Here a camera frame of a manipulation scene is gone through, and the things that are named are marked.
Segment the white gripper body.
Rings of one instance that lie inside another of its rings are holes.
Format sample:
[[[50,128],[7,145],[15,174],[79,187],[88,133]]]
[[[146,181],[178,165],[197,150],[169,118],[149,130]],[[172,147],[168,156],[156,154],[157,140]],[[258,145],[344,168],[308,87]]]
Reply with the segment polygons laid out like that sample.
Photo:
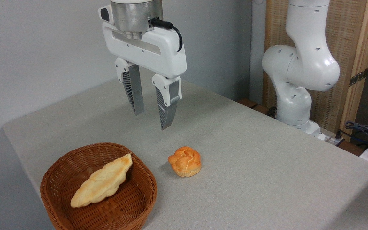
[[[102,23],[106,46],[111,54],[137,64],[167,78],[175,78],[187,70],[185,48],[179,49],[174,30],[155,28],[142,39],[126,38],[108,22]]]

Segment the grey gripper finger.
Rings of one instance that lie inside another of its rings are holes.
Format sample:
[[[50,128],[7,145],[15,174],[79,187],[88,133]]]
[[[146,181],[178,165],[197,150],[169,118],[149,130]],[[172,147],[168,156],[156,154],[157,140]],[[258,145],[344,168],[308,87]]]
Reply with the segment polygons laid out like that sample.
[[[122,58],[117,58],[114,64],[118,81],[124,86],[134,114],[137,116],[143,113],[144,101],[139,66]]]
[[[178,101],[182,99],[181,78],[169,79],[155,74],[152,83],[156,90],[161,128],[164,130],[172,124]]]

